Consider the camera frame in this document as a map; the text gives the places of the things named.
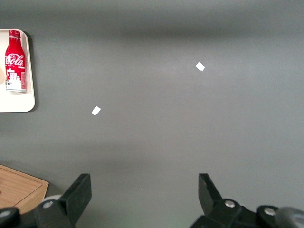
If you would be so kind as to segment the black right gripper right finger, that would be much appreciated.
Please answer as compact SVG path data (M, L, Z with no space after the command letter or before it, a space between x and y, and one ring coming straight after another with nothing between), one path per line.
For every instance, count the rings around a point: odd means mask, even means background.
M191 225L192 228L259 227L256 213L234 200L222 198L206 173L200 173L198 177L198 198L204 214Z

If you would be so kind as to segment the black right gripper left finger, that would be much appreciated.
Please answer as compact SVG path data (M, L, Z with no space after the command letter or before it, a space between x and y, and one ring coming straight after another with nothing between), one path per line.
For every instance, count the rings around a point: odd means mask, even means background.
M92 197L90 174L80 174L61 195L48 197L34 209L38 228L74 228Z

